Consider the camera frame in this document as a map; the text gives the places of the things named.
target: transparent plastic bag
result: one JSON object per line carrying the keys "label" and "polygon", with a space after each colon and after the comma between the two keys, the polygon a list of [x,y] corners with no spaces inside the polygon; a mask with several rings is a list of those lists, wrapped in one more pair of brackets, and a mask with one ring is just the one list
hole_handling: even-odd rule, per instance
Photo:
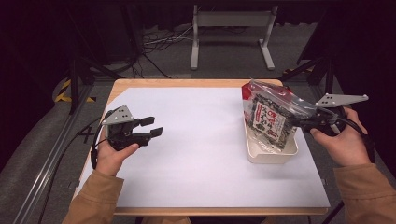
{"label": "transparent plastic bag", "polygon": [[242,87],[244,114],[247,128],[254,134],[248,136],[257,141],[262,150],[281,152],[290,135],[294,136],[297,119],[308,119],[316,112],[314,105],[294,95],[283,86],[251,79]]}

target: person's right hand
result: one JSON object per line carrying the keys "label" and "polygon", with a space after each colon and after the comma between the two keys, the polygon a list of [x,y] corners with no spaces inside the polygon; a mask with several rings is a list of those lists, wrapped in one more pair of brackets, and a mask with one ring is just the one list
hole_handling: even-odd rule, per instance
{"label": "person's right hand", "polygon": [[[344,109],[347,118],[357,123],[361,130],[367,134],[367,130],[359,121],[358,113],[346,107]],[[349,125],[334,137],[330,137],[318,129],[311,129],[310,132],[314,139],[327,149],[332,159],[339,165],[351,166],[370,163],[361,135]]]}

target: person's left hand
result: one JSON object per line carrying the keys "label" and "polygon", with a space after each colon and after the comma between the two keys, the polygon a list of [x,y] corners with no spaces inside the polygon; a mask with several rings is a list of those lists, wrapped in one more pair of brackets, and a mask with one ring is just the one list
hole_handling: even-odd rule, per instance
{"label": "person's left hand", "polygon": [[102,130],[99,140],[100,144],[98,145],[96,171],[104,175],[116,176],[123,161],[134,154],[139,149],[139,145],[132,144],[121,151],[117,151],[107,140],[103,141],[104,139],[106,139],[105,130]]}

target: plastic package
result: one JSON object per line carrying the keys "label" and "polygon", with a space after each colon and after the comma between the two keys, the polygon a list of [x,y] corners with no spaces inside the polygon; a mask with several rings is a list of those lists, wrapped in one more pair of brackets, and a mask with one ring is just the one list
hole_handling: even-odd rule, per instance
{"label": "plastic package", "polygon": [[308,119],[316,112],[314,105],[287,87],[255,79],[242,87],[242,96],[248,141],[265,153],[282,153],[288,141],[294,141],[294,121]]}

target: gray floor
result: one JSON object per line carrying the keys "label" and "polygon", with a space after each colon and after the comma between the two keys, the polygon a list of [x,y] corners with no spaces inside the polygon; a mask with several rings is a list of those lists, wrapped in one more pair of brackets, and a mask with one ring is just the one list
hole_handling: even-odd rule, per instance
{"label": "gray floor", "polygon": [[[315,24],[299,26],[277,26],[274,28],[269,49],[276,66],[275,71],[268,71],[262,57],[257,40],[262,37],[263,30],[247,28],[241,34],[233,33],[242,29],[209,29],[200,36],[199,68],[190,70],[191,41],[189,39],[176,43],[162,51],[153,51],[148,54],[149,58],[173,78],[276,78],[282,76],[286,69],[296,67],[296,61],[302,52],[309,36],[315,29]],[[139,58],[135,68],[139,75],[144,78],[165,78],[147,59]],[[113,64],[109,68],[120,67],[122,64]],[[133,72],[129,69],[122,73],[125,77],[132,77]],[[45,214],[42,223],[61,223],[67,212],[68,205],[73,197],[74,190],[70,189],[70,183],[77,182],[81,170],[87,159],[92,136],[87,140],[85,136],[74,135],[96,118],[99,118],[105,108],[107,97],[111,91],[113,80],[108,77],[98,76],[89,95],[96,98],[96,102],[84,103],[76,120],[70,128],[65,142],[71,142],[66,149],[63,159],[56,172],[51,187],[49,200],[45,206]],[[314,103],[317,96],[301,77],[294,78],[286,83],[295,94],[308,102]],[[59,87],[54,90],[54,97],[58,94]],[[334,93],[342,93],[335,85]],[[65,123],[70,119],[68,112],[70,103],[58,102],[55,107],[42,119],[33,130],[21,142],[6,168],[0,174],[0,223],[12,223],[17,216],[22,204],[29,194],[35,179],[39,174],[47,157],[59,140]],[[340,202],[338,190],[334,185],[332,168],[334,163],[326,151],[313,141],[310,135],[306,135],[312,156],[317,165],[322,179],[326,180],[325,189],[331,202],[332,208]],[[376,163],[396,186],[394,178],[377,156]],[[46,203],[45,195],[49,186],[39,196],[32,215],[27,218],[27,223],[37,223]],[[277,217],[276,223],[321,223],[326,216],[289,216]],[[134,223],[133,217],[115,217],[113,223]],[[341,211],[332,223],[344,223],[343,211]]]}

